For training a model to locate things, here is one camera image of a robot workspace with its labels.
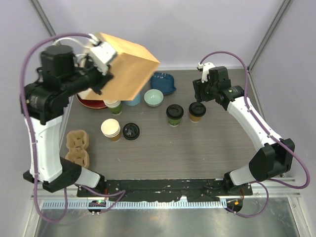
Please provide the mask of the single brown paper cup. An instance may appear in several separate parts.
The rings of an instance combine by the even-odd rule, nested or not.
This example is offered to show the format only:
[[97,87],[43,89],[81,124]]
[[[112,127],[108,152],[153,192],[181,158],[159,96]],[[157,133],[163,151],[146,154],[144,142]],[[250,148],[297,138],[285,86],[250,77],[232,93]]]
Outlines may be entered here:
[[190,118],[190,121],[194,122],[194,123],[199,122],[202,119],[202,117],[196,117],[196,116],[191,115],[191,114],[189,114],[189,118]]

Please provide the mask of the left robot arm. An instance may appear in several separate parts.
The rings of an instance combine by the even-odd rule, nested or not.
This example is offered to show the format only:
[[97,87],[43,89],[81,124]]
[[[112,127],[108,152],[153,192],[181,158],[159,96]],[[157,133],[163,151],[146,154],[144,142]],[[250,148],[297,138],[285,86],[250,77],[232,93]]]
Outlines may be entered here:
[[68,45],[52,45],[40,54],[42,81],[24,87],[22,110],[32,148],[31,168],[23,178],[53,193],[70,185],[86,186],[94,197],[106,188],[103,175],[70,162],[59,155],[59,132],[69,98],[87,89],[100,95],[113,78],[108,71],[116,50],[108,43],[88,48],[84,66],[76,65],[76,56]]

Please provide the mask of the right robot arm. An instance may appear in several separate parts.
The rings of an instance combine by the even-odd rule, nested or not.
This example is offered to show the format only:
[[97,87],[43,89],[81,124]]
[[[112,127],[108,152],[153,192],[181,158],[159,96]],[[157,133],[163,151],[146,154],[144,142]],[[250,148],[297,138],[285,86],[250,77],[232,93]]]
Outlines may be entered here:
[[202,77],[193,81],[196,100],[215,100],[221,105],[239,122],[256,151],[247,165],[225,173],[225,193],[234,195],[244,184],[265,181],[288,172],[293,156],[285,148],[294,151],[294,142],[291,139],[282,139],[267,125],[244,95],[243,88],[231,85],[226,67],[205,63],[199,64],[197,69],[202,72]]

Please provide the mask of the green paper cup stack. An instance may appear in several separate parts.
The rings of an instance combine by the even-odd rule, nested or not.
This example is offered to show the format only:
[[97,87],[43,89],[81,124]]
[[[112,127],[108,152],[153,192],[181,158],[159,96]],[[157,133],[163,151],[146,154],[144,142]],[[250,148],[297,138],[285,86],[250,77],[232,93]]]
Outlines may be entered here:
[[122,104],[120,100],[104,100],[103,102],[113,115],[119,115],[122,112]]

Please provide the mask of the red round plate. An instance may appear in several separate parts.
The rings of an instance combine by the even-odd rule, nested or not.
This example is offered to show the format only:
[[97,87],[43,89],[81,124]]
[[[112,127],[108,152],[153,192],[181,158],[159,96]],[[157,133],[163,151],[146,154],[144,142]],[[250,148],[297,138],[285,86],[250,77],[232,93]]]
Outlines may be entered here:
[[107,107],[104,101],[102,100],[85,100],[85,99],[81,99],[78,94],[77,94],[77,99],[83,106],[90,109],[104,109]]

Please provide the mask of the black lid stack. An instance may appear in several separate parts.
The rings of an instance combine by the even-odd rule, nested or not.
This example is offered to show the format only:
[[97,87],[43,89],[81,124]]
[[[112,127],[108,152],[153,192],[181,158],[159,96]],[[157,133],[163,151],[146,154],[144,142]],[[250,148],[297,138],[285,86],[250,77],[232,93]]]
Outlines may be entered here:
[[123,127],[123,136],[125,139],[127,140],[135,140],[139,137],[140,135],[140,128],[137,124],[135,123],[127,123],[124,127]]

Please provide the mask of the pale green ceramic bowl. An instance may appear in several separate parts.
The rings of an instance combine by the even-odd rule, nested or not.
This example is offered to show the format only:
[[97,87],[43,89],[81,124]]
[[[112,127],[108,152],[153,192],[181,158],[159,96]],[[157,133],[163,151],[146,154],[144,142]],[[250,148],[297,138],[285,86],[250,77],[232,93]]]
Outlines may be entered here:
[[150,89],[144,94],[144,101],[150,107],[157,107],[163,102],[164,95],[158,89]]

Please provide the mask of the brown paper bag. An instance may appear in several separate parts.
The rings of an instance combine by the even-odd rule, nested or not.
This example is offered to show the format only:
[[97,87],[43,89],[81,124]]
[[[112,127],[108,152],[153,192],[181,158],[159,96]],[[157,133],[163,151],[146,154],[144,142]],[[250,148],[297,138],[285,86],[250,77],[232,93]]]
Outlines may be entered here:
[[160,65],[160,61],[155,56],[137,43],[105,33],[90,34],[89,41],[84,46],[84,52],[87,54],[92,43],[108,41],[118,52],[118,55],[108,70],[114,75],[114,78],[102,88],[102,94],[98,95],[92,89],[87,89],[79,92],[82,99],[133,100]]

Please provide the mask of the dark blue leaf-shaped plate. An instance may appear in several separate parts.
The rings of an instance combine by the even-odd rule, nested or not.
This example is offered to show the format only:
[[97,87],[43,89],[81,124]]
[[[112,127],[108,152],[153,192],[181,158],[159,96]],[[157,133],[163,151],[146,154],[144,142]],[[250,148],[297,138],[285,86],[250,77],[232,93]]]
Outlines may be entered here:
[[174,77],[163,72],[154,72],[150,78],[150,87],[161,91],[163,95],[172,94],[177,90]]

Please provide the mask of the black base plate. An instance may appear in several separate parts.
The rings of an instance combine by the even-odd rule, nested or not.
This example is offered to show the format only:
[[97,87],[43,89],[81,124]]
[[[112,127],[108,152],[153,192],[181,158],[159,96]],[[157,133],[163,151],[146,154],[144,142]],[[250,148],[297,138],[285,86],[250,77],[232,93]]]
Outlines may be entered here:
[[121,201],[128,202],[177,202],[182,196],[189,202],[217,201],[220,196],[251,196],[248,184],[228,191],[222,180],[216,179],[149,179],[107,180],[104,186],[94,189],[100,194],[115,194],[125,191]]

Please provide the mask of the light blue straw holder cup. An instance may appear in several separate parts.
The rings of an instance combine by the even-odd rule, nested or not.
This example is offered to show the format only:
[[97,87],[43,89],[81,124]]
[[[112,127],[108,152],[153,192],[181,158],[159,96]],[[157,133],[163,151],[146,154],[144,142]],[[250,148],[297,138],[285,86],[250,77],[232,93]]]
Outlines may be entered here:
[[128,106],[136,106],[141,102],[141,93],[138,93],[133,100],[124,101]]

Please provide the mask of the brown paper cup stack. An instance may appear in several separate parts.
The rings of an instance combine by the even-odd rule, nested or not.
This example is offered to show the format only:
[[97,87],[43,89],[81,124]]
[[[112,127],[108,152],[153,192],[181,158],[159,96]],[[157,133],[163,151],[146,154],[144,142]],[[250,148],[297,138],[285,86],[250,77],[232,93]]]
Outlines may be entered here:
[[112,142],[117,142],[121,138],[121,127],[116,119],[109,118],[102,122],[101,131],[104,136]]

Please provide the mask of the cardboard cup carrier stack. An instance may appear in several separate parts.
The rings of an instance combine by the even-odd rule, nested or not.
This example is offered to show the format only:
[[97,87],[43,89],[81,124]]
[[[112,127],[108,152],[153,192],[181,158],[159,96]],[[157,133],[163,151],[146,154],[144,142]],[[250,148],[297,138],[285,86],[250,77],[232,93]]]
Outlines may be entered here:
[[84,130],[72,130],[67,134],[66,147],[68,152],[65,159],[88,169],[90,165],[87,148],[89,146],[89,136]]

